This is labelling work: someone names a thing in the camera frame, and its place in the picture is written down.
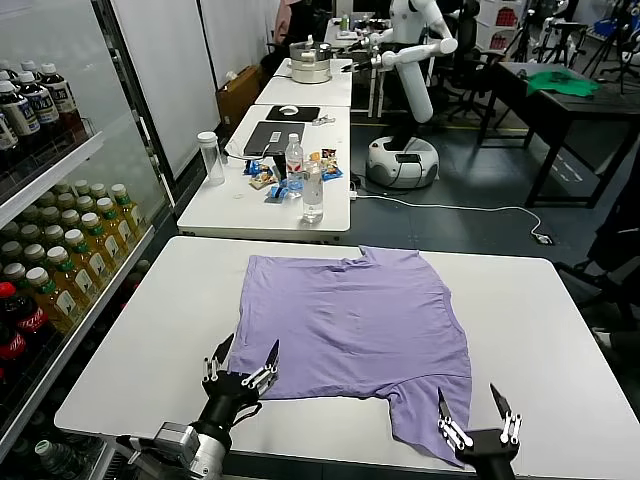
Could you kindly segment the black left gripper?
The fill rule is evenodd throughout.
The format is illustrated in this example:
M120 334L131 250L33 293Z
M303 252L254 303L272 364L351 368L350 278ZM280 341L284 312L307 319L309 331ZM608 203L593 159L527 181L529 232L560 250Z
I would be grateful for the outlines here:
M233 341L234 334L231 333L210 357L204 358L202 387L207 394L207 402L199 415L200 434L213 435L218 431L229 433L243 420L255 416L262 407L256 389L269 389L276 380L278 340L269 351L265 364L249 376L220 371Z

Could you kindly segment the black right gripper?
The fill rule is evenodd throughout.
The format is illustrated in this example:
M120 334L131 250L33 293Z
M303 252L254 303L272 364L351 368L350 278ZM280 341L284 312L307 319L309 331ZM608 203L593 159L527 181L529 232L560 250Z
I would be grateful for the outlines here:
M452 418L443 392L438 393L439 419L437 427L456 458L471 466L479 479L515 480L511 462L519 453L519 433L522 416L511 408L508 400L491 383L490 390L503 420L499 429L475 430L466 433Z

